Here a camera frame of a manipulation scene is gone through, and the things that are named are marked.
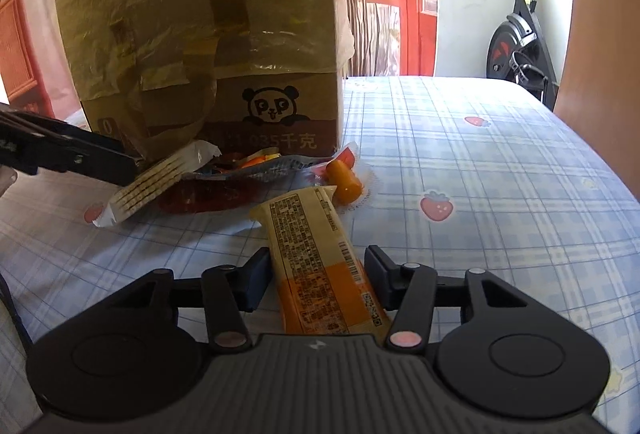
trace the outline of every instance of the wafer package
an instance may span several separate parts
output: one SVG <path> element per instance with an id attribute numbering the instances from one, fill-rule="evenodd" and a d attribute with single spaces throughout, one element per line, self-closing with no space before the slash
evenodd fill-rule
<path id="1" fill-rule="evenodd" d="M 252 210 L 268 232 L 284 330 L 382 341 L 390 321 L 335 212 L 334 192 L 307 187 Z"/>

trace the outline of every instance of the orange sausage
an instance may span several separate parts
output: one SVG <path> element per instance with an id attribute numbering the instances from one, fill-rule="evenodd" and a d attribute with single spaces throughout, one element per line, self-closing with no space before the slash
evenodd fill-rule
<path id="1" fill-rule="evenodd" d="M 334 198 L 341 205 L 348 205 L 362 195 L 362 183 L 351 169 L 339 159 L 326 166 L 329 184 L 337 186 Z"/>

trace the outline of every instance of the white logo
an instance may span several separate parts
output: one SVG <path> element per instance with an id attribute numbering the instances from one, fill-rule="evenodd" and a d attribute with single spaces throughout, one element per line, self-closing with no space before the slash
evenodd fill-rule
<path id="1" fill-rule="evenodd" d="M 312 344 L 307 344 L 311 349 L 314 349 L 316 351 L 319 351 L 321 349 L 324 349 L 326 347 L 326 343 L 324 343 L 322 340 L 316 340 L 315 342 L 313 342 Z"/>

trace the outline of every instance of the tablecloth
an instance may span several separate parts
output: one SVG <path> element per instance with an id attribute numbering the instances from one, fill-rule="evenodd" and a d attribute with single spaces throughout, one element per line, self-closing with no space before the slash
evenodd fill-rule
<path id="1" fill-rule="evenodd" d="M 377 244 L 442 275 L 483 267 L 575 322 L 612 361 L 595 415 L 614 432 L 638 431 L 640 205 L 582 139 L 514 84 L 401 77 L 346 82 L 344 141 L 376 178 L 366 203 L 341 216 L 360 255 Z M 282 179 L 262 198 L 306 183 Z M 113 229 L 85 223 L 113 190 L 42 172 L 0 198 L 0 271 L 33 338 L 151 269 L 199 276 L 266 245 L 248 208 L 166 215 L 151 205 Z M 449 200 L 446 215 L 436 199 Z M 204 340 L 203 318 L 183 310 L 179 324 Z M 252 334 L 281 330 L 273 287 L 245 319 Z M 458 323 L 456 309 L 437 309 L 432 339 Z M 0 432 L 18 432 L 39 412 L 1 306 L 0 374 Z"/>

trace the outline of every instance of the clear packing tape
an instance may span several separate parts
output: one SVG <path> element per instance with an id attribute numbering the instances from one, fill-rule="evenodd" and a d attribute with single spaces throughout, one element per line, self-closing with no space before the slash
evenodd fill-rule
<path id="1" fill-rule="evenodd" d="M 332 72 L 353 54 L 346 0 L 56 0 L 87 113 L 126 113 L 120 131 L 149 160 L 197 136 L 216 80 Z"/>

